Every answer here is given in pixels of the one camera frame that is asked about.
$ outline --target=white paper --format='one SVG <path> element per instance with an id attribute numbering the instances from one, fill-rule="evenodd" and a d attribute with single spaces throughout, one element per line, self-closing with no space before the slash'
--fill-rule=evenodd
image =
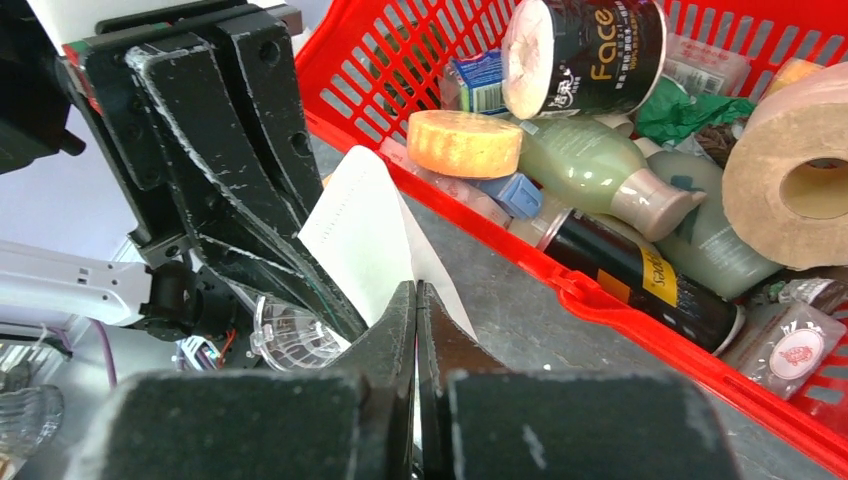
<path id="1" fill-rule="evenodd" d="M 146 2 L 130 2 L 126 0 L 28 0 L 30 8 L 38 17 L 38 21 L 53 42 L 60 54 L 62 45 L 76 42 L 96 34 L 97 23 L 111 18 L 152 12 L 169 7 L 177 7 L 196 0 L 147 0 Z M 252 0 L 250 3 L 262 8 L 286 4 L 282 0 Z M 297 7 L 304 11 L 304 17 L 309 16 L 311 5 Z"/>
<path id="2" fill-rule="evenodd" d="M 468 318 L 468 313 L 465 307 L 462 306 L 462 300 L 459 298 L 459 292 L 456 291 L 456 285 L 453 284 L 445 265 L 427 238 L 421 230 L 421 225 L 412 216 L 409 210 L 409 205 L 403 200 L 400 192 L 397 194 L 398 203 L 400 203 L 401 212 L 403 213 L 403 221 L 406 226 L 406 236 L 409 240 L 409 250 L 412 252 L 412 273 L 416 280 L 424 280 L 433 285 L 445 304 L 445 309 L 448 315 L 451 316 L 454 322 L 459 325 L 465 333 L 477 340 L 477 335 L 474 333 L 474 327 L 471 326 L 471 320 Z"/>
<path id="3" fill-rule="evenodd" d="M 298 238 L 368 326 L 380 319 L 400 282 L 424 280 L 477 338 L 444 265 L 371 150 L 356 146 L 345 155 Z"/>

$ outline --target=black metal bracket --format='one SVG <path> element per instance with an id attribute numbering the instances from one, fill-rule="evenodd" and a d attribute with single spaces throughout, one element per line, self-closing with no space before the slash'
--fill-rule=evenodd
<path id="1" fill-rule="evenodd" d="M 70 103 L 55 81 L 54 54 L 26 1 L 0 1 L 0 174 L 85 149 L 65 130 Z"/>
<path id="2" fill-rule="evenodd" d="M 209 268 L 195 273 L 172 261 L 148 271 L 153 277 L 150 300 L 141 306 L 144 318 L 130 328 L 169 342 L 190 335 L 220 340 L 229 330 L 251 328 L 252 312 Z"/>
<path id="3" fill-rule="evenodd" d="M 296 239 L 323 187 L 283 22 L 242 5 L 66 49 L 69 91 L 151 266 L 192 249 L 232 284 L 304 306 L 349 340 L 365 331 Z"/>

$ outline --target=cable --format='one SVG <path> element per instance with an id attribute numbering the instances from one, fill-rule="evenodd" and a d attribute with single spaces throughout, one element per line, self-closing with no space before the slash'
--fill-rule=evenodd
<path id="1" fill-rule="evenodd" d="M 180 341 L 174 342 L 174 345 L 177 346 L 177 353 L 174 355 L 174 365 L 177 367 L 177 370 L 182 372 L 185 370 L 185 354 L 183 354 L 183 346 Z"/>
<path id="2" fill-rule="evenodd" d="M 52 333 L 53 335 L 56 335 L 56 337 L 58 337 L 59 340 L 62 341 L 62 346 L 65 347 L 65 350 L 69 352 L 74 351 L 73 345 L 71 344 L 71 340 L 68 338 L 68 333 L 65 332 L 65 330 L 57 327 L 47 327 L 47 331 Z"/>
<path id="3" fill-rule="evenodd" d="M 90 319 L 94 329 L 100 335 L 100 343 L 103 344 L 103 360 L 106 362 L 106 375 L 109 377 L 109 387 L 115 388 L 118 384 L 118 375 L 115 372 L 115 358 L 112 356 L 112 346 L 109 344 L 109 336 L 103 324 L 97 320 Z"/>
<path id="4" fill-rule="evenodd" d="M 221 367 L 224 366 L 224 356 L 227 354 L 227 350 L 230 349 L 230 346 L 232 346 L 235 339 L 236 339 L 235 329 L 227 332 L 227 343 L 224 344 L 224 348 L 221 349 L 221 355 L 218 356 L 218 368 L 221 368 Z"/>

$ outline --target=yellow label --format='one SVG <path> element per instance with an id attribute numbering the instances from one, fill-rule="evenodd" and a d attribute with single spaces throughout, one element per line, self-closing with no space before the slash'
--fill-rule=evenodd
<path id="1" fill-rule="evenodd" d="M 605 292 L 624 303 L 627 303 L 627 301 L 630 300 L 630 287 L 600 269 L 598 270 L 598 285 L 600 285 Z"/>
<path id="2" fill-rule="evenodd" d="M 668 262 L 656 253 L 639 247 L 642 251 L 642 288 L 657 298 L 677 307 L 677 276 Z"/>

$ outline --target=gray table surface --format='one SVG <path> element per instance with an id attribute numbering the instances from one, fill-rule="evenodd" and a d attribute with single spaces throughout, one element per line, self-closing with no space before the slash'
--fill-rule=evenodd
<path id="1" fill-rule="evenodd" d="M 342 155 L 313 137 L 322 175 Z M 480 343 L 516 369 L 667 368 L 619 333 L 582 321 L 539 283 L 416 201 L 410 209 L 453 278 Z M 722 400 L 708 394 L 745 480 L 834 478 Z"/>

